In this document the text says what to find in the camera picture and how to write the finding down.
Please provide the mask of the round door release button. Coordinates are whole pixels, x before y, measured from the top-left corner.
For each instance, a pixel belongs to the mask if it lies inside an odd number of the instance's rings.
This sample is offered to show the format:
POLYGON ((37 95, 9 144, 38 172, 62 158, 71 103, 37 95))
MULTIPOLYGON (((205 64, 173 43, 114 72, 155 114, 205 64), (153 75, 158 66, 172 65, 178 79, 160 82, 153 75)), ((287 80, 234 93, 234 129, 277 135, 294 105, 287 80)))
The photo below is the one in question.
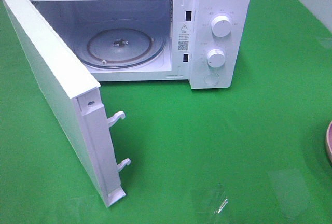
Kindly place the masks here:
POLYGON ((204 82, 207 85, 214 86, 214 85, 218 84, 219 79, 220 79, 219 74, 210 73, 210 74, 205 76, 204 82))

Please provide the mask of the white timer knob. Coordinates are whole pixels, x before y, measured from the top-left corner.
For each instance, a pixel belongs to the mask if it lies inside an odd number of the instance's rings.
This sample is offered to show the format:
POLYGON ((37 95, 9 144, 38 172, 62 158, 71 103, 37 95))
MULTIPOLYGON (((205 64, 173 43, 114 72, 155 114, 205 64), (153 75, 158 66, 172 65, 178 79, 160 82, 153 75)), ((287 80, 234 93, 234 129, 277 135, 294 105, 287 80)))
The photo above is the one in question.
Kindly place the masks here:
POLYGON ((207 64, 212 68, 219 68, 225 64, 226 57, 222 50, 220 49, 212 49, 207 55, 207 64))

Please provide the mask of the white microwave door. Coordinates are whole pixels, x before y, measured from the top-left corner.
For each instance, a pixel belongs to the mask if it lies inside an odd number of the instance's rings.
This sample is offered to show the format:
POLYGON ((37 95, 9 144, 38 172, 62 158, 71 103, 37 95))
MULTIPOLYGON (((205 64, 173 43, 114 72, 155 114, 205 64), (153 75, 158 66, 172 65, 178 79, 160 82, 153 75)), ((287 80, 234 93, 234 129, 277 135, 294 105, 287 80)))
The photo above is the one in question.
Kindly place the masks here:
POLYGON ((107 118, 100 84, 30 0, 3 0, 38 86, 106 206, 125 192, 110 134, 125 113, 107 118))

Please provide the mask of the pink plate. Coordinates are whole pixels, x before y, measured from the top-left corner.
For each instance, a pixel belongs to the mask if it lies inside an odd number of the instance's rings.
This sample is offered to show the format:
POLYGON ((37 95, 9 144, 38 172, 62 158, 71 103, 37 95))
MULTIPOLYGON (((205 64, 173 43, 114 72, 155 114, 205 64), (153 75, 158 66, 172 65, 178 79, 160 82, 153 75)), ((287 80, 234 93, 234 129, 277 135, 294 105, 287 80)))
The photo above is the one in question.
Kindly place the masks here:
POLYGON ((325 133, 325 152, 329 164, 331 164, 331 122, 328 124, 325 133))

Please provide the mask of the glass turntable plate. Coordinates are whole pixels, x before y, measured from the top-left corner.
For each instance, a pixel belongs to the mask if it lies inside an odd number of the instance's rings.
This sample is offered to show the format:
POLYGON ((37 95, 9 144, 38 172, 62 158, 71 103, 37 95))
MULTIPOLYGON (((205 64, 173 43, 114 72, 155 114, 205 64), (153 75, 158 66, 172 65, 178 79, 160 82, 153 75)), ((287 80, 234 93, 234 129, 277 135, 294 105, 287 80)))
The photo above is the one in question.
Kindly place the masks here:
POLYGON ((102 69, 125 69, 144 64, 164 49, 169 31, 159 23, 120 19, 88 25, 73 48, 85 64, 102 69))

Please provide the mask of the white microwave oven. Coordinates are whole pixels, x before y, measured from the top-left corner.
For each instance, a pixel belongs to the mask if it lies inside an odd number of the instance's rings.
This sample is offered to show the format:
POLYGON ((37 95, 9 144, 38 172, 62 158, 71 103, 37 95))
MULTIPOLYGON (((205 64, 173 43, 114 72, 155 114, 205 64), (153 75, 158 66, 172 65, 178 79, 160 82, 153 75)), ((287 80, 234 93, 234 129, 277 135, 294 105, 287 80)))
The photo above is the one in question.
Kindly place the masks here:
POLYGON ((163 51, 154 59, 125 69, 102 69, 79 61, 98 81, 188 80, 193 89, 231 85, 250 0, 30 0, 75 54, 73 44, 84 27, 105 21, 129 19, 159 23, 169 31, 163 51), (211 21, 227 15, 230 34, 216 37, 211 21), (224 52, 219 68, 208 66, 212 49, 224 52), (214 86, 206 75, 219 74, 214 86))

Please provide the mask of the white power knob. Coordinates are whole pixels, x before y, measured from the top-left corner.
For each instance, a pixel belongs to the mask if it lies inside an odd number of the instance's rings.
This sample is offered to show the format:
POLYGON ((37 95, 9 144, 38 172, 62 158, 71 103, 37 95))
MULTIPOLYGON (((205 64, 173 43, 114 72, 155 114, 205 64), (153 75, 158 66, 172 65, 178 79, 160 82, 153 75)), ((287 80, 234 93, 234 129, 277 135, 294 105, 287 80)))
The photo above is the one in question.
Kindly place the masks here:
POLYGON ((232 23, 227 15, 217 15, 211 21, 211 30, 216 37, 225 37, 230 34, 232 23))

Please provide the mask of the clear tape patch centre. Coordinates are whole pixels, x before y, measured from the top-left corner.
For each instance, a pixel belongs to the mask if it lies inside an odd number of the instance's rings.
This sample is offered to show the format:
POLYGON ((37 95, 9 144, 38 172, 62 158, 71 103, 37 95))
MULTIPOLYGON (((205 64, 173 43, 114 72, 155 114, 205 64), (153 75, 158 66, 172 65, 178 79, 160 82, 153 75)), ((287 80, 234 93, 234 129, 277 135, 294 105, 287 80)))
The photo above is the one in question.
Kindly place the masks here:
POLYGON ((233 223, 229 198, 221 184, 191 190, 197 223, 233 223))

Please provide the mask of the clear tape patch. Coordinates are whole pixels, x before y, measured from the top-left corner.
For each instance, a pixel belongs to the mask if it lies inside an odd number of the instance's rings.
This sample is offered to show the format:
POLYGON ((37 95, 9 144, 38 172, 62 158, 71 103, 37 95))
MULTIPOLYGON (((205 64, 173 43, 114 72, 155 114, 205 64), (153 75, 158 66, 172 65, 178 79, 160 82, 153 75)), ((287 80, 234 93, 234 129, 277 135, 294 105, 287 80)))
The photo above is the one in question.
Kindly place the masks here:
POLYGON ((325 49, 332 49, 332 38, 323 38, 323 37, 317 37, 316 38, 319 44, 324 47, 325 49))
POLYGON ((310 193, 298 169, 268 172, 282 213, 287 219, 296 219, 308 208, 310 193))
POLYGON ((221 184, 191 190, 197 223, 233 223, 229 198, 221 184))

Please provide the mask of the clear tape patch far right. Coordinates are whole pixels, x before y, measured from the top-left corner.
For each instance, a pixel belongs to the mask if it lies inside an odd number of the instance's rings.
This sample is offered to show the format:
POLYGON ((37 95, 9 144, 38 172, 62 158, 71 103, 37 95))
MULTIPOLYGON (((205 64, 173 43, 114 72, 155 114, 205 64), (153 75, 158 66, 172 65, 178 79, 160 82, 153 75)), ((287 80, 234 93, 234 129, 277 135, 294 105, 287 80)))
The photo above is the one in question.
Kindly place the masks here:
POLYGON ((324 47, 325 49, 332 49, 332 38, 323 38, 323 37, 317 37, 316 38, 319 44, 324 47))

